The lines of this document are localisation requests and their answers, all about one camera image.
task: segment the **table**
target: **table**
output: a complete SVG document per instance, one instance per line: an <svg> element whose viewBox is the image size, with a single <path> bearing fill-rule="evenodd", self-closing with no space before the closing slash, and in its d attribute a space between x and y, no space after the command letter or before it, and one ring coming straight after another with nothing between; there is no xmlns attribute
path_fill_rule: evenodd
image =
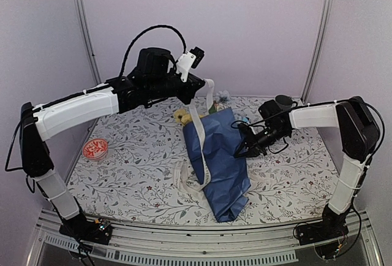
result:
<svg viewBox="0 0 392 266"><path fill-rule="evenodd" d="M257 109L268 99L232 97L226 102L235 114L255 122ZM200 113L206 113L198 98ZM214 226L206 200L180 192L173 185L173 167L187 158L182 126L173 117L183 108L168 99L149 109L139 107L100 118L91 138L109 143L100 162L78 160L68 188L85 212L103 217L179 226ZM279 153L248 159L252 186L249 201L237 219L221 226L249 226L318 218L331 197L337 171L316 129L301 129L287 139ZM279 150L277 143L271 150Z"/></svg>

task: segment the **red bowl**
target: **red bowl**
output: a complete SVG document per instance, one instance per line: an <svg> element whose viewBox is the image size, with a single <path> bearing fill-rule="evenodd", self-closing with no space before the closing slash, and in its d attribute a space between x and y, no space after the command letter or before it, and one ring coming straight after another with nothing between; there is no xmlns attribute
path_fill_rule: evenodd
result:
<svg viewBox="0 0 392 266"><path fill-rule="evenodd" d="M102 160L108 153L108 142L104 139L92 139L83 147L83 155L93 161Z"/></svg>

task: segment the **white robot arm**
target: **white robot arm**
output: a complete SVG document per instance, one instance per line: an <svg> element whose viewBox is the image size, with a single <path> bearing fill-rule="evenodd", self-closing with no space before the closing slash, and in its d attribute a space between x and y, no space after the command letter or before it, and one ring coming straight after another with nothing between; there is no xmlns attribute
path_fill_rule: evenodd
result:
<svg viewBox="0 0 392 266"><path fill-rule="evenodd" d="M177 61L168 50L145 48L140 51L137 67L126 77L109 79L95 88L48 104L33 107L28 102L22 106L19 125L23 170L56 208L63 223L60 233L108 244L111 226L101 219L97 222L86 219L54 169L45 141L95 118L124 113L140 105L148 108L169 97L189 104L205 84L204 80L189 73L202 58L203 51L199 48L185 51ZM172 69L169 69L169 62L173 64Z"/></svg>
<svg viewBox="0 0 392 266"><path fill-rule="evenodd" d="M282 110L276 101L265 102L258 110L264 118L254 124L265 123L263 131L255 134L252 125L240 123L245 139L235 156L266 155L266 148L275 141L291 136L293 129L306 127L336 127L340 129L343 146L343 165L332 198L323 211L320 224L296 228L302 245L315 243L348 233L345 217L349 213L366 176L380 138L380 130L368 104L361 97L343 101L293 107Z"/></svg>

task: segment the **white wall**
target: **white wall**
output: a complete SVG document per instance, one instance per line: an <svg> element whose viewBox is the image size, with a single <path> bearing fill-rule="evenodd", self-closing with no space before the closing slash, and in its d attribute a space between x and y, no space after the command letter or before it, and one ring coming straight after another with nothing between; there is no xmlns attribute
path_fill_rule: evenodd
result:
<svg viewBox="0 0 392 266"><path fill-rule="evenodd" d="M118 75L130 41L145 28L170 24L188 48L206 52L195 75L231 94L299 97L309 69L323 0L84 0L98 67ZM131 52L164 47L177 58L181 42L167 29L147 33Z"/></svg>
<svg viewBox="0 0 392 266"><path fill-rule="evenodd" d="M361 95L383 115L386 138L360 192L382 250L392 265L392 2L333 0L311 102ZM336 131L322 133L336 162L341 144Z"/></svg>
<svg viewBox="0 0 392 266"><path fill-rule="evenodd" d="M93 86L74 0L0 0L0 163L4 165L20 107L48 102ZM86 126L48 141L51 156L65 175ZM11 167L19 167L18 143ZM42 206L23 172L0 170L0 265L21 266Z"/></svg>

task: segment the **white bracket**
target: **white bracket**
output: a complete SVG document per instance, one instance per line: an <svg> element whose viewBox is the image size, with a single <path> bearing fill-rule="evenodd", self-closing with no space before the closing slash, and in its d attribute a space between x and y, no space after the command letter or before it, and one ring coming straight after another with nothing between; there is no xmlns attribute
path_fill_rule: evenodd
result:
<svg viewBox="0 0 392 266"><path fill-rule="evenodd" d="M186 82L186 80L188 79L189 70L192 67L195 59L196 56L193 53L190 53L189 51L186 51L178 58L176 63L177 66L176 73L177 74L181 73L182 82Z"/></svg>

